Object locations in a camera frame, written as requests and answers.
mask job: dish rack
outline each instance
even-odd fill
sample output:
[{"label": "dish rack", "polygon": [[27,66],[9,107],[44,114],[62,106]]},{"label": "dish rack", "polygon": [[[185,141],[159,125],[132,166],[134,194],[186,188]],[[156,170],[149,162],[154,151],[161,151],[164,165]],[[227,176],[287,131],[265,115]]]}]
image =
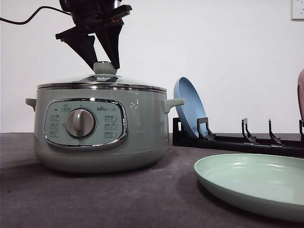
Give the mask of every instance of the dish rack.
[{"label": "dish rack", "polygon": [[[209,129],[208,118],[197,119],[197,129],[199,133],[198,139],[190,138],[182,124],[179,128],[179,118],[173,119],[173,146],[197,147],[206,149],[238,151],[247,153],[260,153],[281,156],[304,157],[304,121],[299,121],[299,129],[301,134],[300,141],[282,140],[271,131],[271,119],[269,119],[269,136],[270,139],[263,139],[253,136],[248,130],[248,120],[242,120],[243,137],[220,136],[212,133]],[[205,124],[208,131],[204,135],[200,130],[200,125]]]}]

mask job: silver knob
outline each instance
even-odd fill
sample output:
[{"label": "silver knob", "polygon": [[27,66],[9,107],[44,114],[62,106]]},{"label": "silver knob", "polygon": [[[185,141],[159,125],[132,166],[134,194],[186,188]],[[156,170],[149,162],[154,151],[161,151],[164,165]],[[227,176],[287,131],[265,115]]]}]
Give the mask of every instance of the silver knob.
[{"label": "silver knob", "polygon": [[95,119],[92,113],[85,109],[71,111],[66,119],[66,130],[74,137],[88,136],[95,128]]},{"label": "silver knob", "polygon": [[99,75],[116,75],[117,69],[110,62],[97,62],[93,65],[94,73]]}]

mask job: control panel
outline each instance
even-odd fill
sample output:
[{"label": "control panel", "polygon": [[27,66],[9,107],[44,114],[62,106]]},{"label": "control panel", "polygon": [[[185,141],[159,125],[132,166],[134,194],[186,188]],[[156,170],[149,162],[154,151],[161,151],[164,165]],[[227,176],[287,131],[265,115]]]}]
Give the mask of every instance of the control panel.
[{"label": "control panel", "polygon": [[114,100],[58,100],[47,108],[44,133],[50,142],[64,146],[114,145],[126,137],[125,110]]}]

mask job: white wall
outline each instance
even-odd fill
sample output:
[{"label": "white wall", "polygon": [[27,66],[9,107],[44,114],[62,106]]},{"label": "white wall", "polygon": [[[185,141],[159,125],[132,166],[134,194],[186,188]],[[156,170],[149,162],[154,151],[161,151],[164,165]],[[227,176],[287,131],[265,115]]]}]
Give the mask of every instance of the white wall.
[{"label": "white wall", "polygon": [[[133,8],[120,35],[121,76],[168,89],[188,77],[214,132],[298,132],[297,77],[304,68],[304,22],[291,21],[290,0],[124,0]],[[2,0],[1,16],[21,21],[58,0]],[[92,73],[55,34],[73,26],[43,9],[29,24],[1,23],[1,132],[32,132],[25,105],[36,86]],[[99,60],[107,60],[96,45]],[[169,114],[176,117],[175,109]]]}]

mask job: mint green plate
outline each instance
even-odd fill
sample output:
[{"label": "mint green plate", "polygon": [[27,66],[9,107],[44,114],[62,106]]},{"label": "mint green plate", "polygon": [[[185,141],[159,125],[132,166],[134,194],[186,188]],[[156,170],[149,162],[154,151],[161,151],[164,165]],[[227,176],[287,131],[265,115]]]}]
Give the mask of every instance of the mint green plate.
[{"label": "mint green plate", "polygon": [[201,184],[244,210],[304,222],[304,159],[264,154],[221,154],[194,164]]}]

